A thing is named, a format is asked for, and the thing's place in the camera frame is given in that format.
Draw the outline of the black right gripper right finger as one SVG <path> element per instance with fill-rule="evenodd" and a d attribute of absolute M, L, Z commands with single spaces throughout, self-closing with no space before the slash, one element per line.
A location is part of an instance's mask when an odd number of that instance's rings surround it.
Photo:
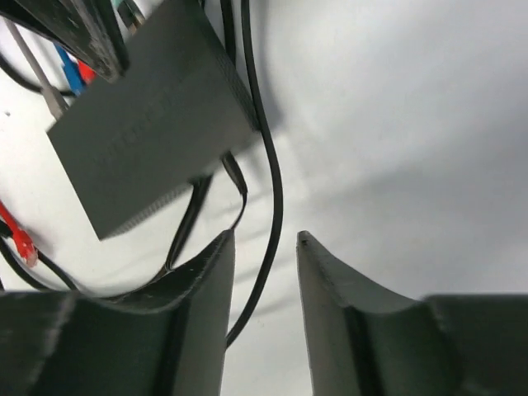
<path fill-rule="evenodd" d="M 402 296 L 297 240 L 316 395 L 524 395 L 527 297 Z"/>

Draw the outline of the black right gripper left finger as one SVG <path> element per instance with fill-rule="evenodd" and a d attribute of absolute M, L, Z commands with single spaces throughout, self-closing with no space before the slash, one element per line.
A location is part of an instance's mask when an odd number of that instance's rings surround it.
<path fill-rule="evenodd" d="M 219 394 L 234 263 L 226 230 L 187 263 L 117 298 L 2 293 L 2 394 Z"/>

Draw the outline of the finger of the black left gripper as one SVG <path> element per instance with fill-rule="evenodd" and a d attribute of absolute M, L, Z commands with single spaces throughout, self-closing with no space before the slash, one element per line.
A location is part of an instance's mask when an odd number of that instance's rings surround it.
<path fill-rule="evenodd" d="M 63 46 L 109 82 L 130 65 L 110 1 L 3 0 L 1 16 Z"/>

